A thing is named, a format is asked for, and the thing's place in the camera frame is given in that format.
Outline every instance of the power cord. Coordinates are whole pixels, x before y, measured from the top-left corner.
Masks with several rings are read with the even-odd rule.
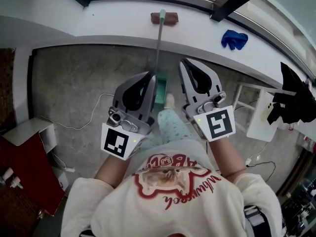
[[[44,119],[47,119],[47,120],[51,121],[51,122],[54,123],[54,124],[59,124],[59,125],[65,127],[65,128],[71,128],[71,129],[73,129],[73,130],[79,131],[79,130],[83,129],[84,127],[86,127],[87,125],[89,125],[89,124],[91,123],[94,110],[95,110],[95,108],[97,108],[97,106],[98,106],[98,104],[99,104],[99,102],[100,102],[101,97],[104,96],[104,95],[114,97],[113,94],[110,94],[110,93],[102,93],[102,94],[99,96],[98,101],[97,101],[96,105],[94,106],[94,108],[93,108],[93,110],[92,110],[91,118],[90,118],[89,122],[88,122],[87,124],[85,124],[84,126],[80,127],[80,128],[75,128],[75,127],[72,127],[72,126],[66,126],[66,125],[63,125],[63,124],[60,123],[60,122],[55,122],[55,121],[51,120],[50,118],[46,118],[46,117],[44,117],[44,116],[42,116],[42,115],[40,115],[40,116],[41,116],[42,118],[44,118]],[[64,162],[63,160],[61,160],[56,154],[54,154],[53,152],[51,152],[51,153],[52,153],[52,156],[53,156],[53,159],[55,160],[55,162],[56,162],[63,170],[68,171],[68,172],[74,172],[74,171],[75,171],[74,168],[69,168],[69,167],[67,167],[67,165],[65,164],[65,162]]]
[[[261,163],[257,163],[255,165],[252,165],[252,166],[249,166],[249,165],[246,165],[247,168],[252,168],[252,167],[255,167],[257,165],[261,165],[261,164],[266,164],[266,163],[273,163],[274,164],[274,169],[272,171],[272,173],[270,174],[270,176],[268,177],[268,179],[266,180],[266,182],[268,182],[268,180],[270,179],[270,177],[273,175],[273,173],[275,172],[275,169],[277,168],[276,166],[276,163],[274,161],[266,161],[266,162],[261,162]]]
[[[268,144],[268,143],[266,143],[266,144],[264,145],[264,147],[263,147],[258,153],[255,153],[255,154],[251,155],[250,157],[248,157],[248,159],[251,160],[251,158],[252,158],[253,156],[259,155],[259,154],[266,148],[267,144]]]
[[[258,102],[258,100],[251,102],[249,105],[251,106],[253,103]],[[246,106],[240,106],[237,109],[234,109],[234,112],[241,109],[241,108],[246,108]]]
[[[55,122],[55,121],[51,120],[50,118],[46,118],[46,117],[44,117],[44,116],[42,116],[42,115],[40,115],[40,116],[41,116],[42,118],[44,118],[44,119],[47,119],[47,120],[51,121],[51,122],[52,122],[52,123],[54,123],[54,124],[59,124],[59,125],[61,125],[61,126],[65,127],[65,128],[71,128],[71,129],[73,129],[73,130],[77,130],[77,131],[79,131],[79,130],[81,130],[81,129],[85,128],[87,125],[89,125],[89,124],[91,123],[91,121],[92,121],[92,117],[93,117],[93,113],[94,113],[94,110],[95,110],[95,108],[97,108],[97,106],[98,106],[98,104],[99,104],[99,102],[100,102],[100,98],[101,98],[103,95],[106,95],[106,96],[112,96],[112,97],[114,97],[114,95],[113,95],[113,94],[110,94],[110,93],[102,93],[102,94],[99,96],[99,99],[98,99],[97,104],[94,106],[94,108],[93,108],[93,110],[92,110],[92,114],[91,114],[90,121],[89,121],[87,124],[85,124],[83,127],[80,127],[80,128],[75,128],[75,127],[72,127],[72,126],[66,126],[66,125],[63,125],[63,124],[62,124],[62,123],[60,123],[60,122]]]

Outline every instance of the white sweatshirt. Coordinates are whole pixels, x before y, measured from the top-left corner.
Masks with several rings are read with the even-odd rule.
[[[137,154],[128,172],[115,190],[100,180],[78,178],[61,236],[78,237],[91,226],[96,237],[244,237],[246,205],[258,206],[272,236],[280,236],[280,204],[261,176],[243,174],[232,184],[214,171],[197,141]]]

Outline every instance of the person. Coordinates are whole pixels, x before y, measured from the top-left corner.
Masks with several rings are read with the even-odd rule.
[[[228,138],[209,143],[217,173],[173,109],[168,94],[158,114],[163,145],[150,134],[132,159],[110,155],[94,179],[74,182],[61,237],[244,237],[248,205],[280,236],[280,204],[262,177],[246,172]]]

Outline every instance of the white cabinet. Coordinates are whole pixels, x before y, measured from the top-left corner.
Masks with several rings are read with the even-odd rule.
[[[20,146],[37,132],[39,132],[39,136],[43,141],[46,153],[50,152],[54,147],[56,147],[57,142],[54,124],[39,118],[33,118],[25,121],[24,123],[4,134],[3,137],[13,145]]]
[[[316,119],[309,123],[299,121],[298,124],[294,124],[294,129],[316,141]]]

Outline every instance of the concrete floor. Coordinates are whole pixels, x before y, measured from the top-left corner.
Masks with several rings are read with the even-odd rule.
[[[182,57],[179,54],[162,52],[158,72],[167,76],[167,91],[175,97],[175,111],[186,121],[181,112],[185,96],[178,76],[178,63]],[[134,47],[78,45],[38,50],[34,59],[32,81],[34,115],[43,115],[64,125],[82,127],[90,120],[100,94],[114,93],[116,87],[132,75],[152,68],[154,61],[154,50]],[[218,74],[222,88],[226,91],[227,99],[223,106],[233,103],[237,82],[263,84],[233,70],[206,64]],[[250,104],[256,100],[256,96],[257,92],[247,91],[240,99]],[[75,173],[67,173],[70,183],[80,176],[93,177],[106,159],[107,154],[100,150],[101,123],[107,121],[111,105],[112,97],[102,96],[91,124],[80,131],[55,125],[58,146],[54,153],[67,166],[76,169]],[[245,122],[248,114],[245,108],[237,110],[235,119],[240,123]],[[262,151],[260,161],[256,162],[276,163],[276,170],[267,182],[274,191],[283,184],[302,151],[296,145],[298,134],[296,131],[278,129],[273,141]],[[264,141],[247,138],[239,129],[230,136],[230,141],[244,159],[259,152],[266,144]],[[210,159],[217,168],[210,152],[208,148]],[[266,180],[273,168],[273,164],[269,163],[249,168],[248,171],[261,174]]]

